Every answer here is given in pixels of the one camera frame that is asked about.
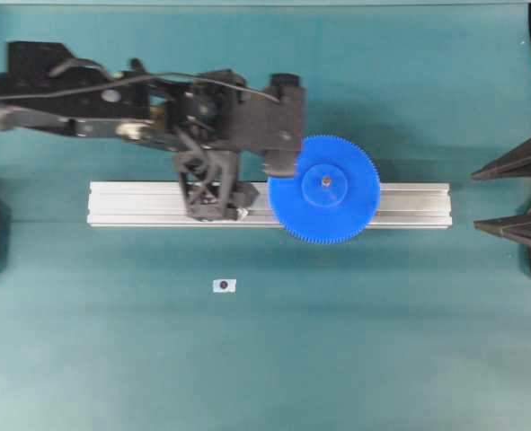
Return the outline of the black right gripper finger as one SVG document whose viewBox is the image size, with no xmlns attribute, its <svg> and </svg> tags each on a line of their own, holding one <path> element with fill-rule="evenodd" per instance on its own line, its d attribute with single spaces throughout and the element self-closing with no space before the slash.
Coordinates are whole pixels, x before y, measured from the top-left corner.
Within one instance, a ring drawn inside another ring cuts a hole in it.
<svg viewBox="0 0 531 431">
<path fill-rule="evenodd" d="M 300 77 L 288 73 L 278 73 L 270 76 L 270 86 L 276 88 L 299 87 Z"/>
<path fill-rule="evenodd" d="M 299 150 L 265 150 L 261 155 L 262 171 L 267 176 L 294 176 Z"/>
</svg>

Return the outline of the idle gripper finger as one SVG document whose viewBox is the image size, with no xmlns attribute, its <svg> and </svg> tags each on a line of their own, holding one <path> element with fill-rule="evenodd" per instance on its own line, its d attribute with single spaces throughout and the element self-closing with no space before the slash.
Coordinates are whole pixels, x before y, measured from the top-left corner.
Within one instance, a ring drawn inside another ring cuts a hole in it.
<svg viewBox="0 0 531 431">
<path fill-rule="evenodd" d="M 523 215 L 474 221 L 473 227 L 493 236 L 526 245 L 531 249 L 531 208 Z"/>
<path fill-rule="evenodd" d="M 471 174 L 472 180 L 531 178 L 531 138 Z"/>
</svg>

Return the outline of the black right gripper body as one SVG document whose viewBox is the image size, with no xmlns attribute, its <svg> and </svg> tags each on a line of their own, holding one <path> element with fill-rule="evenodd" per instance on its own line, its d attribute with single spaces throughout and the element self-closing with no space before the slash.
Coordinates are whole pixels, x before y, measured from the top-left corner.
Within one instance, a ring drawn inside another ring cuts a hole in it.
<svg viewBox="0 0 531 431">
<path fill-rule="evenodd" d="M 156 148 L 187 151 L 192 140 L 203 150 L 241 152 L 247 143 L 243 111 L 247 82 L 231 69 L 156 80 Z"/>
</svg>

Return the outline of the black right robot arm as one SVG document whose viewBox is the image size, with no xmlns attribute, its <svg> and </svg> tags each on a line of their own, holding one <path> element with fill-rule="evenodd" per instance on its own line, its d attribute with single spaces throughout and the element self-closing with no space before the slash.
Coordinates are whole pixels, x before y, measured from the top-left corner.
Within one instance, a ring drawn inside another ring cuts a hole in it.
<svg viewBox="0 0 531 431">
<path fill-rule="evenodd" d="M 378 171 L 357 145 L 305 136 L 305 89 L 274 74 L 262 90 L 225 69 L 150 74 L 133 59 L 111 75 L 60 43 L 15 41 L 0 74 L 0 130 L 118 138 L 169 152 L 187 218 L 238 223 L 260 192 L 239 178 L 243 153 L 261 158 L 275 219 L 296 238 L 345 242 L 376 216 Z"/>
</svg>

